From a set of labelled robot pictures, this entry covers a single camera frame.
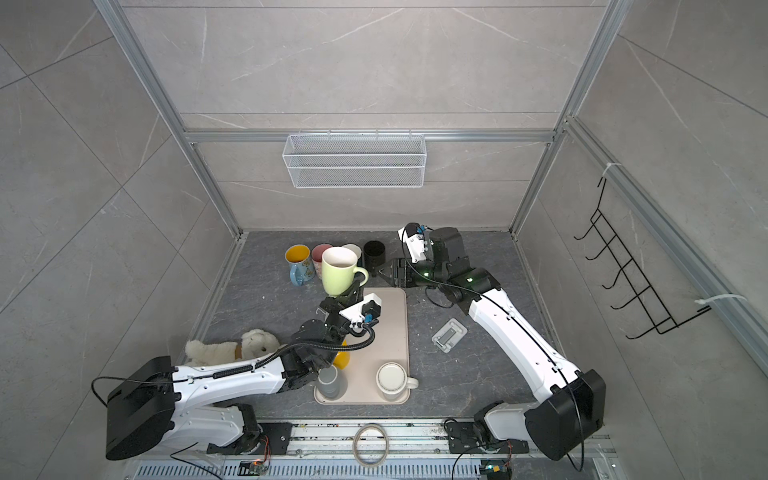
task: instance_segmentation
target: white plush dog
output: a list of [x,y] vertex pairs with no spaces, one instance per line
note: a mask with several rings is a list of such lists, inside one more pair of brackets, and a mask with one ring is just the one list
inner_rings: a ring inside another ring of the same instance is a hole
[[277,338],[261,329],[253,329],[245,332],[242,336],[243,342],[238,345],[237,342],[224,342],[206,345],[200,340],[187,342],[184,352],[189,357],[189,366],[209,366],[221,365],[222,363],[232,363],[237,360],[251,360],[261,356],[269,355],[277,351],[280,342]]

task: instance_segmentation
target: pink mug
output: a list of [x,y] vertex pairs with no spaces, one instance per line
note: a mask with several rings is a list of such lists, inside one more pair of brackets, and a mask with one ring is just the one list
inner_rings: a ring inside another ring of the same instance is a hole
[[321,243],[312,249],[312,263],[315,265],[317,278],[323,279],[323,252],[333,247],[330,243]]

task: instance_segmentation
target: side wall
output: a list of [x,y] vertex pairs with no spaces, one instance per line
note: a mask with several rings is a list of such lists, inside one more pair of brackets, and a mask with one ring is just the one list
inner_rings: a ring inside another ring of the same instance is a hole
[[[768,318],[764,2],[638,0],[579,118]],[[606,425],[631,478],[764,478],[768,380],[707,313],[664,335],[590,226],[601,176],[567,139],[519,242],[566,353],[609,385]],[[700,294],[610,185],[602,210],[676,320]],[[605,235],[607,225],[598,222]],[[620,245],[611,246],[628,260]],[[637,272],[630,274],[644,286]],[[658,321],[660,306],[643,297]]]
[[[188,128],[553,128],[603,0],[121,0]],[[543,144],[431,144],[425,186],[302,189],[202,144],[240,225],[506,229]]]
[[175,361],[232,238],[90,0],[0,7],[0,152],[0,477],[103,478],[91,380]]

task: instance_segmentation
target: white mesh basket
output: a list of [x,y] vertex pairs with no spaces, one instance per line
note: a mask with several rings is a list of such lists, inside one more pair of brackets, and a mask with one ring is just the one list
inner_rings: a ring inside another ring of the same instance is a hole
[[421,187],[426,158],[418,134],[294,134],[283,149],[296,188]]

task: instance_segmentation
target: wall hook rack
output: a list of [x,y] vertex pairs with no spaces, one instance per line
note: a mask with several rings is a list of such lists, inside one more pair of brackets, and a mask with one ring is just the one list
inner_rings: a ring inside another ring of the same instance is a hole
[[[667,308],[667,305],[661,299],[661,297],[657,293],[657,291],[654,288],[654,286],[650,283],[648,277],[645,275],[645,272],[641,268],[640,264],[637,263],[637,261],[634,259],[634,256],[632,255],[632,252],[629,251],[627,246],[624,244],[624,241],[621,239],[621,237],[619,237],[618,233],[616,232],[616,230],[611,225],[611,222],[608,221],[608,219],[606,218],[606,216],[603,214],[602,210],[600,209],[600,205],[601,205],[601,203],[603,201],[603,193],[605,192],[605,183],[606,183],[605,182],[605,178],[601,178],[600,181],[598,182],[598,188],[601,189],[600,190],[600,198],[598,199],[598,206],[597,206],[597,208],[594,209],[593,214],[589,217],[589,221],[590,221],[589,228],[584,233],[584,235],[582,235],[581,237],[574,237],[574,238],[576,240],[583,240],[592,230],[594,230],[595,232],[598,233],[598,236],[603,241],[603,244],[604,244],[603,248],[594,257],[592,257],[592,258],[584,257],[584,258],[586,258],[587,260],[590,260],[590,261],[596,260],[600,255],[603,254],[603,252],[605,252],[607,250],[611,254],[611,257],[616,262],[616,265],[618,266],[619,270],[618,270],[618,272],[616,272],[616,277],[614,278],[614,281],[611,283],[610,286],[606,286],[606,285],[601,285],[601,286],[603,288],[605,288],[606,290],[610,290],[610,289],[612,289],[612,288],[614,288],[616,286],[616,283],[618,282],[619,277],[624,275],[624,278],[627,279],[627,283],[629,283],[629,286],[632,289],[632,293],[634,294],[629,300],[627,300],[627,302],[624,303],[624,305],[621,305],[621,306],[613,306],[613,305],[611,305],[611,308],[613,310],[621,310],[624,307],[626,307],[627,305],[629,305],[630,303],[632,303],[635,300],[637,300],[640,303],[640,305],[643,307],[643,311],[648,316],[648,319],[650,320],[651,324],[653,324],[653,326],[651,328],[645,330],[644,332],[640,333],[639,335],[636,335],[636,336],[625,335],[625,336],[628,339],[630,339],[630,340],[639,339],[640,337],[646,335],[647,333],[652,332],[653,330],[656,330],[657,333],[659,333],[660,335],[663,335],[665,333],[668,333],[670,330],[679,328],[682,325],[684,325],[684,324],[690,322],[691,320],[695,319],[696,317],[701,316],[701,315],[709,312],[710,310],[712,310],[712,308],[710,306],[704,306],[704,307],[698,309],[694,315],[692,315],[691,317],[689,317],[689,318],[687,318],[687,319],[685,319],[685,320],[683,320],[681,322],[675,320],[675,318],[672,316],[672,314],[670,313],[669,309]],[[600,219],[602,219],[605,222],[605,224],[608,226],[608,229],[610,230],[610,233],[608,235],[603,235],[603,233],[600,231],[600,229],[598,229],[597,223],[598,223],[598,221]],[[629,255],[629,260],[627,260],[626,262],[623,262],[623,263],[620,262],[618,257],[617,257],[617,255],[616,255],[616,252],[614,252],[613,248],[611,248],[611,244],[612,243],[613,244],[619,243],[621,245],[621,247],[624,248],[624,250],[627,252],[627,255]],[[626,269],[628,267],[630,267],[630,266],[633,266],[635,269],[637,269],[637,271],[640,272],[640,275],[643,277],[643,280],[645,281],[645,287],[643,287],[641,290],[639,290],[641,287],[638,286],[638,285],[635,285],[635,283],[632,282],[630,276],[627,275]],[[647,306],[646,302],[643,301],[642,295],[644,293],[646,293],[647,291],[649,291],[649,290],[656,297],[656,300],[661,305],[661,307],[664,309],[665,317],[660,322],[654,321],[654,317],[648,311],[648,306]]]

